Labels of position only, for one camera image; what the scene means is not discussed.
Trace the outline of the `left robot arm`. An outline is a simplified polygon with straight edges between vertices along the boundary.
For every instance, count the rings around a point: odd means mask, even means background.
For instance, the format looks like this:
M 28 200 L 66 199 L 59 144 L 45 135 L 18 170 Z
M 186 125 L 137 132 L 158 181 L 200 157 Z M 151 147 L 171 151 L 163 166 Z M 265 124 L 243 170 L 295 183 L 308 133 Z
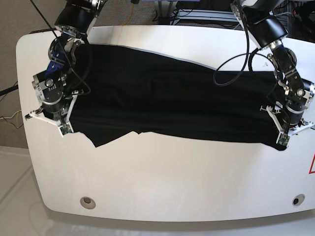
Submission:
M 273 13 L 280 4 L 280 0 L 234 0 L 231 10 L 245 32 L 246 40 L 252 40 L 257 50 L 269 48 L 275 71 L 284 76 L 278 80 L 285 93 L 284 104 L 279 107 L 281 113 L 277 115 L 276 108 L 271 106 L 265 110 L 279 135 L 291 137 L 315 126 L 312 122 L 303 121 L 304 111 L 315 96 L 315 85 L 302 79 L 296 69 L 294 53 L 282 43 L 288 32 Z

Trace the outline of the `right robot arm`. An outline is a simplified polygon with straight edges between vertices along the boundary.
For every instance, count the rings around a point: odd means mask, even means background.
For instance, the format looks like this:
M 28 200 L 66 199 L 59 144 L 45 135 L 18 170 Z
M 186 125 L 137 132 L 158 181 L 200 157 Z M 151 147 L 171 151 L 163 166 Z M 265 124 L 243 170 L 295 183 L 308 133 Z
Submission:
M 104 0 L 68 0 L 49 29 L 59 31 L 49 50 L 49 64 L 45 71 L 33 77 L 32 86 L 40 103 L 26 119 L 35 118 L 58 128 L 61 135 L 73 132 L 70 116 L 78 96 L 91 92 L 85 79 L 92 66 L 92 52 L 88 34 L 105 5 Z M 81 45 L 88 48 L 88 64 L 82 75 L 75 71 L 75 51 Z

